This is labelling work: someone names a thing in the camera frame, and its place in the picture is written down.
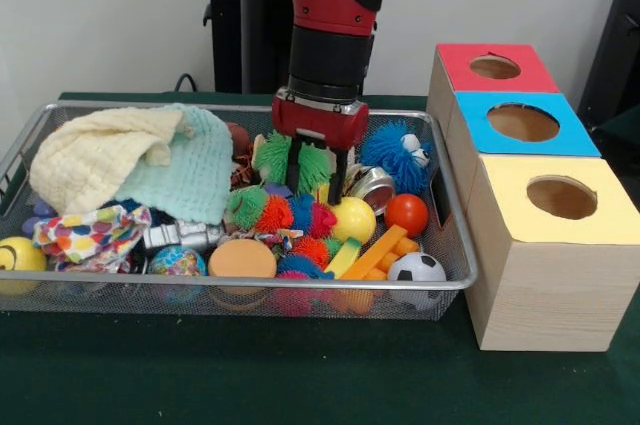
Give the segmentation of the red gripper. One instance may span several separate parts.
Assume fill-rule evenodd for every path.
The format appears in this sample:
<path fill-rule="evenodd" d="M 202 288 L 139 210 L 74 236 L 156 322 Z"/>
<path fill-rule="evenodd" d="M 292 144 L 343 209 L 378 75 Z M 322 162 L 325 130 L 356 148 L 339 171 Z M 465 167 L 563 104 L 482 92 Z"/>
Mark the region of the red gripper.
<path fill-rule="evenodd" d="M 273 97 L 272 121 L 278 132 L 293 137 L 287 157 L 286 186 L 298 190 L 299 155 L 302 135 L 322 140 L 335 155 L 328 204 L 339 205 L 348 168 L 348 150 L 363 139 L 369 121 L 369 107 L 356 100 L 349 104 L 321 102 L 295 95 L 281 87 Z"/>

